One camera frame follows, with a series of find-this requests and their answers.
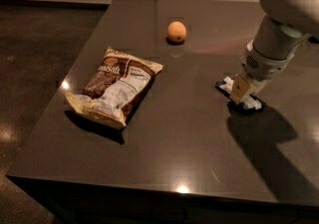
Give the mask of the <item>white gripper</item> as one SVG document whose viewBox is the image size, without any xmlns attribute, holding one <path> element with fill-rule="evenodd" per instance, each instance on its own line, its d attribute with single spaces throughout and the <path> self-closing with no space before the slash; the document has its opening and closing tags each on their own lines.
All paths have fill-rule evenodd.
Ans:
<svg viewBox="0 0 319 224">
<path fill-rule="evenodd" d="M 253 47 L 253 41 L 250 41 L 241 58 L 241 64 L 243 70 L 252 79 L 246 73 L 235 76 L 230 93 L 232 101 L 239 105 L 247 96 L 257 96 L 270 83 L 270 80 L 286 69 L 293 58 L 293 52 L 290 52 L 283 60 L 262 56 Z"/>
</svg>

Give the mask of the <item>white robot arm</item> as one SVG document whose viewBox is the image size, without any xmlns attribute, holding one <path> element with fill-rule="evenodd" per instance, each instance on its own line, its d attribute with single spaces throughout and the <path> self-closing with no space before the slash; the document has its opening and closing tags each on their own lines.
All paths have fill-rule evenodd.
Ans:
<svg viewBox="0 0 319 224">
<path fill-rule="evenodd" d="M 298 46 L 319 36 L 319 0 L 259 0 L 263 20 L 242 59 L 230 98 L 241 104 L 285 70 Z"/>
</svg>

